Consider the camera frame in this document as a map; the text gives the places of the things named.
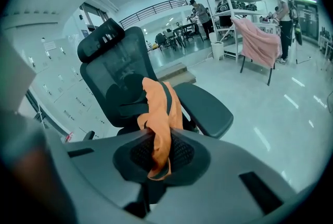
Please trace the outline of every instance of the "orange towel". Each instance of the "orange towel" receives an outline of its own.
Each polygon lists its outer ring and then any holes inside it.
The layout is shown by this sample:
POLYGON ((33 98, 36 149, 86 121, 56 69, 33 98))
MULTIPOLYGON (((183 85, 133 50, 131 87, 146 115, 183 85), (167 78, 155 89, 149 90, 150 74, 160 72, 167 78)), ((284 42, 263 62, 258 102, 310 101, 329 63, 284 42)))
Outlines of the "orange towel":
POLYGON ((154 165, 148 174, 148 177, 153 180, 163 180, 171 174, 169 161, 171 147, 170 127, 183 128, 181 103, 171 85, 168 82, 164 82, 164 84, 167 86, 172 98, 169 115, 167 114, 167 96, 161 83, 144 78, 142 86, 147 93, 149 113, 142 114, 137 119, 140 129, 144 129, 146 126, 146 128, 150 128, 155 133, 152 153, 154 165), (162 177, 156 178, 167 163, 169 164, 169 171, 162 177))

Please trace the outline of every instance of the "black pants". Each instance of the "black pants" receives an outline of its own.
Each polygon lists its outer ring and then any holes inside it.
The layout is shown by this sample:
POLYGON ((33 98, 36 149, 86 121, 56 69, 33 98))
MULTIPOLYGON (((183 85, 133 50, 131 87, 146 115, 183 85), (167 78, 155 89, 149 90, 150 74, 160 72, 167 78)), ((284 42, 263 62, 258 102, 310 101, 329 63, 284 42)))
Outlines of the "black pants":
POLYGON ((209 33, 213 32, 212 21, 209 20, 206 23, 202 23, 202 26, 203 26, 203 29, 204 29, 204 31, 206 33, 207 38, 209 38, 209 33))
POLYGON ((288 48, 291 45, 292 39, 292 21, 280 21, 281 27, 281 47, 283 60, 288 57, 288 48))

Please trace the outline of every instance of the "railing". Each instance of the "railing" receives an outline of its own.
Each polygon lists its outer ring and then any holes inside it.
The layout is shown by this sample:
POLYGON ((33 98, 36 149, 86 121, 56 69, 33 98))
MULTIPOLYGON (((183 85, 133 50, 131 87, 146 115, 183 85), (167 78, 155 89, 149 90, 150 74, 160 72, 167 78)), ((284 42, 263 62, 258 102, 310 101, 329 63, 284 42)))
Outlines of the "railing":
POLYGON ((134 23, 139 22, 140 20, 143 20, 147 17, 150 17, 152 15, 158 14, 160 12, 188 5, 186 0, 169 0, 165 1, 163 3, 155 4, 153 6, 149 6, 135 14, 130 15, 129 17, 124 18, 120 21, 121 26, 123 29, 128 28, 129 26, 133 25, 134 23))

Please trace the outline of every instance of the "wooden step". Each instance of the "wooden step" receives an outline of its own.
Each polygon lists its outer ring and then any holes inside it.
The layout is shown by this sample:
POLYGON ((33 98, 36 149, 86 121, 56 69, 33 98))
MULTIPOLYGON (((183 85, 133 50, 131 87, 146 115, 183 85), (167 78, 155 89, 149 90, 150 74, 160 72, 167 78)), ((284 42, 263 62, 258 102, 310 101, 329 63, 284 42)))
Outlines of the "wooden step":
POLYGON ((168 81, 170 78, 186 71, 187 67, 183 63, 178 63, 174 66, 160 70, 156 73, 156 77, 159 81, 168 81))
POLYGON ((183 82, 189 82, 189 83, 196 83, 196 76, 194 76, 191 72, 186 71, 181 74, 178 74, 168 80, 166 80, 171 84, 172 87, 181 84, 183 82))

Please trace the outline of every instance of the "pink blanket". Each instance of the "pink blanket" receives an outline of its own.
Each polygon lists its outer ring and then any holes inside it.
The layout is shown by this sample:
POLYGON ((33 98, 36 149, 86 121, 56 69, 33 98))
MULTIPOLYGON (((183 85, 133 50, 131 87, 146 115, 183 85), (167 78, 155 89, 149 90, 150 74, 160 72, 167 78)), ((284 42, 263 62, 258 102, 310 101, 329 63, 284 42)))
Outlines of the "pink blanket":
POLYGON ((249 19, 232 18, 237 30, 243 35, 242 55, 273 68, 280 54, 280 37, 260 30, 249 19))

